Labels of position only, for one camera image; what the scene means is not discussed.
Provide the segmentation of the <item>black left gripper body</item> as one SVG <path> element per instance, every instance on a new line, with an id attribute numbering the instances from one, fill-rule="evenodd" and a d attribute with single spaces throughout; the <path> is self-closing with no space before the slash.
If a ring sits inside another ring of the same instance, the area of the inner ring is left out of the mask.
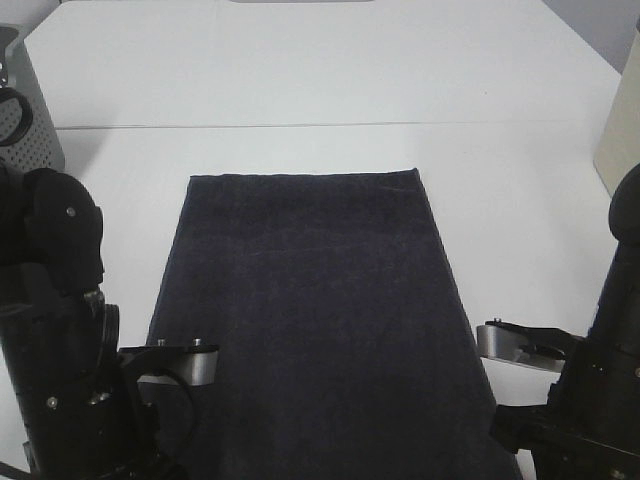
<path id="1" fill-rule="evenodd" d="M 29 464 L 34 479 L 186 479 L 177 452 L 158 446 L 157 409 L 141 397 L 144 376 L 188 392 L 178 346 L 116 349 L 83 345 L 64 353 L 29 348 Z"/>

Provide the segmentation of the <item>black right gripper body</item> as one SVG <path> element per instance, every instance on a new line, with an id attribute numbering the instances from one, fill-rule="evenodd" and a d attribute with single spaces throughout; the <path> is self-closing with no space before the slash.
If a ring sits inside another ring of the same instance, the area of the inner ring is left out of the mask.
<path id="1" fill-rule="evenodd" d="M 491 436 L 531 452 L 538 479 L 639 477 L 639 358 L 580 344 L 547 403 L 499 405 Z"/>

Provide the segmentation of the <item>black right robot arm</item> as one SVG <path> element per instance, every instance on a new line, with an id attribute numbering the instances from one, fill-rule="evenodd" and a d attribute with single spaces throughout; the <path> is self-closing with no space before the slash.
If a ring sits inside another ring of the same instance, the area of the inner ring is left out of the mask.
<path id="1" fill-rule="evenodd" d="M 539 479 L 639 476 L 639 169 L 621 180 L 609 227 L 618 242 L 588 334 L 488 321 L 482 357 L 555 371 L 543 405 L 497 407 L 490 433 L 531 453 Z"/>

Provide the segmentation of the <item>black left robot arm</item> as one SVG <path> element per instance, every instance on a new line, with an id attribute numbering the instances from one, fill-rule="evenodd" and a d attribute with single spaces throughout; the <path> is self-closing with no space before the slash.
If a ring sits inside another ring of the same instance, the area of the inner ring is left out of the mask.
<path id="1" fill-rule="evenodd" d="M 183 479 L 117 350 L 102 214 L 75 178 L 1 169 L 1 349 L 34 479 Z"/>

